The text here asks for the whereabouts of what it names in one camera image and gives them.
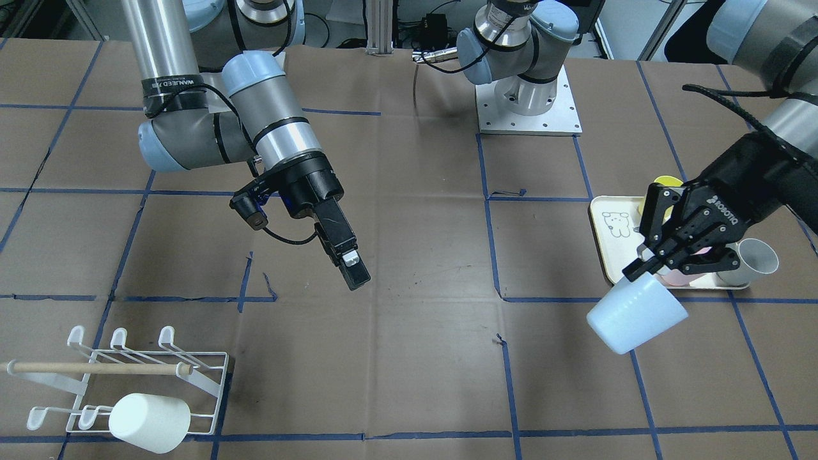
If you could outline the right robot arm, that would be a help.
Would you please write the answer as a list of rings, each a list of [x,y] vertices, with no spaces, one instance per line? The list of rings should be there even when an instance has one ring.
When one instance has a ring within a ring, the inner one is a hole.
[[[263,172],[229,206],[249,227],[268,232],[263,207],[280,196],[294,219],[314,221],[313,238],[350,290],[371,279],[339,206],[344,189],[325,156],[281,64],[269,50],[245,50],[210,70],[198,65],[192,35],[224,15],[222,1],[123,1],[141,73],[146,122],[139,148],[153,170],[171,172],[251,164]]]

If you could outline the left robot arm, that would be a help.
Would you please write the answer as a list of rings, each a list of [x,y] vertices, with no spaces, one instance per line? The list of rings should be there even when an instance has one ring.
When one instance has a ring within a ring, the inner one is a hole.
[[[764,122],[766,132],[746,128],[701,174],[693,174],[693,166],[709,157],[695,148],[724,146],[727,135],[739,127],[732,114],[715,114],[698,103],[692,91],[683,90],[687,78],[700,72],[708,82],[722,82],[723,76],[731,74],[721,56],[687,58],[687,52],[706,49],[704,36],[699,30],[691,38],[668,39],[681,51],[664,62],[569,62],[567,72],[587,125],[585,144],[576,147],[578,154],[585,155],[585,165],[570,172],[569,185],[578,185],[578,175],[584,173],[585,181],[597,181],[599,192],[636,192],[648,174],[675,161],[675,173],[689,178],[693,191],[703,193],[701,198],[684,193],[681,204],[705,206],[740,224],[759,221],[759,216],[748,215],[751,206],[765,204],[775,210],[773,221],[762,225],[760,235],[780,243],[783,261],[794,266],[783,269],[777,279],[757,280],[749,295],[816,292],[816,256],[805,254],[805,236],[790,241],[795,226],[783,221],[781,203],[786,198],[804,224],[816,222],[816,160],[807,160],[806,149],[787,139],[784,128],[776,127],[776,114]]]

